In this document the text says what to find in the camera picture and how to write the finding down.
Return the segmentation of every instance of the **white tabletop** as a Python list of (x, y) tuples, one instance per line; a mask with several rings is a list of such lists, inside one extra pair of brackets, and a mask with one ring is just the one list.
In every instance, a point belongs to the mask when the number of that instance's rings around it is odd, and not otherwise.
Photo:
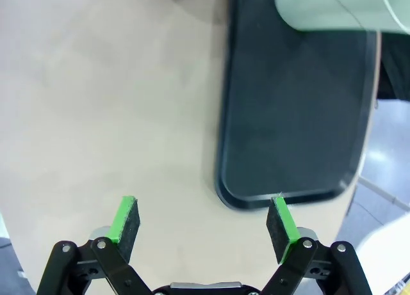
[[(226, 1), (0, 0), (0, 211), (34, 289), (53, 245), (85, 243), (122, 195), (139, 199), (131, 265), (150, 288), (268, 281), (267, 211), (213, 188)], [(353, 187), (296, 222), (331, 243)]]

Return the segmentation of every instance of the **green tape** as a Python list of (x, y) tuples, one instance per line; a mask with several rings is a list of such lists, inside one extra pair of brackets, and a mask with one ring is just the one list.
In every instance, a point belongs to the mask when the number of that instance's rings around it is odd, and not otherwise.
[(110, 227), (106, 237), (111, 239), (114, 244), (118, 244), (121, 240), (122, 231), (124, 229), (124, 225), (127, 221), (128, 214), (136, 202), (134, 196), (124, 196), (122, 197), (122, 201), (120, 207), (115, 215), (113, 224)]
[(300, 239), (300, 232), (296, 227), (295, 221), (290, 214), (289, 208), (286, 205), (283, 197), (273, 198), (275, 203), (276, 210), (278, 212), (279, 217), (283, 222), (283, 227), (285, 229), (286, 235), (288, 236), (288, 245), (285, 248), (285, 253), (282, 256), (282, 260), (280, 264), (282, 264), (289, 255), (291, 247)]

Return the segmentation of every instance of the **screw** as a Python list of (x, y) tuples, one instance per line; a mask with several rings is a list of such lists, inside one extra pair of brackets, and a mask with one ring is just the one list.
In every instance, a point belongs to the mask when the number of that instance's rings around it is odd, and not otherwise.
[(63, 252), (69, 252), (70, 249), (71, 249), (71, 247), (70, 247), (70, 245), (68, 245), (68, 244), (65, 244), (65, 245), (63, 246)]
[(303, 247), (305, 248), (312, 248), (312, 246), (313, 246), (312, 242), (309, 241), (308, 239), (303, 242)]
[(106, 243), (105, 243), (104, 241), (99, 241), (99, 242), (97, 243), (97, 247), (100, 248), (100, 249), (105, 248), (105, 246), (106, 246)]
[(338, 246), (338, 250), (339, 250), (340, 252), (345, 252), (345, 251), (346, 251), (345, 245), (340, 244), (340, 245)]

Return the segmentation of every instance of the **floor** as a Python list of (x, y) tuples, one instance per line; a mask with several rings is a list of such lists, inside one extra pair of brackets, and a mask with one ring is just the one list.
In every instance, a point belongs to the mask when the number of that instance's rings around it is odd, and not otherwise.
[[(361, 174), (406, 204), (410, 204), (410, 193), (406, 182), (406, 171), (410, 168), (408, 119), (410, 119), (410, 103), (379, 101)], [(349, 241), (357, 247), (371, 231), (397, 219), (404, 213), (404, 210), (358, 184), (337, 240)], [(14, 254), (1, 216), (0, 260), (2, 260), (0, 295), (34, 294)], [(308, 281), (301, 285), (297, 294), (321, 294), (321, 292), (314, 281)]]

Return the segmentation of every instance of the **black tray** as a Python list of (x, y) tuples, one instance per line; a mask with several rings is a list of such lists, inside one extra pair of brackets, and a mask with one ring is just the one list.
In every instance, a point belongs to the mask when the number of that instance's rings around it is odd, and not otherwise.
[(299, 32), (274, 0), (230, 0), (230, 11), (219, 197), (255, 209), (279, 193), (288, 203), (338, 196), (363, 149), (376, 34)]

